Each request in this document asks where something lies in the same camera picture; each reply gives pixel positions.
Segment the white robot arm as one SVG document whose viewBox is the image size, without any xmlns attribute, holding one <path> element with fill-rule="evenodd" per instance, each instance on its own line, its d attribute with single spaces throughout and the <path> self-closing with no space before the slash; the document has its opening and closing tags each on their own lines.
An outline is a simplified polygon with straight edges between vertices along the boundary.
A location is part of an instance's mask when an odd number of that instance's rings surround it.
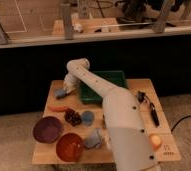
<svg viewBox="0 0 191 171">
<path fill-rule="evenodd" d="M 80 81 L 103 98 L 102 110 L 117 171 L 161 171 L 134 95 L 89 71 L 86 58 L 70 60 L 64 89 L 72 92 Z"/>
</svg>

